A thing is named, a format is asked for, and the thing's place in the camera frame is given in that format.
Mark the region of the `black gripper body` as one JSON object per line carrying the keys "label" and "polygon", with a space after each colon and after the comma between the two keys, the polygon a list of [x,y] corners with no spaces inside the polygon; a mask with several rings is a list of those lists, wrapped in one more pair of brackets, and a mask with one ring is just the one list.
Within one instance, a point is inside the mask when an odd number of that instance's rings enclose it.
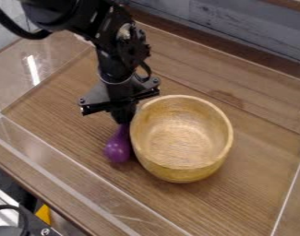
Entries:
{"label": "black gripper body", "polygon": [[120,83],[101,81],[80,98],[81,113],[116,112],[160,95],[161,79],[133,74]]}

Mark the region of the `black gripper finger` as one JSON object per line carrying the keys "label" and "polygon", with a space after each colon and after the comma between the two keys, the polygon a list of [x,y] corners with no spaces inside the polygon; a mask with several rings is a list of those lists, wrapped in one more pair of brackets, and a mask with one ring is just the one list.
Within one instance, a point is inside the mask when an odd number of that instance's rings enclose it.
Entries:
{"label": "black gripper finger", "polygon": [[118,124],[128,124],[134,118],[136,108],[136,102],[113,102],[110,113],[114,121]]}

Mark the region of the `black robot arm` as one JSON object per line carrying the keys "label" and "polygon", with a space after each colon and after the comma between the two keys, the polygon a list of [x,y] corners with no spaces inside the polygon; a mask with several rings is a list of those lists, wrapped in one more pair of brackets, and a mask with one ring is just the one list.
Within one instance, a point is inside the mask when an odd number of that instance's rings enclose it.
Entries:
{"label": "black robot arm", "polygon": [[125,6],[114,0],[21,0],[31,22],[51,33],[66,30],[96,48],[100,82],[81,97],[84,115],[109,112],[128,124],[137,103],[160,94],[160,79],[146,64],[150,45]]}

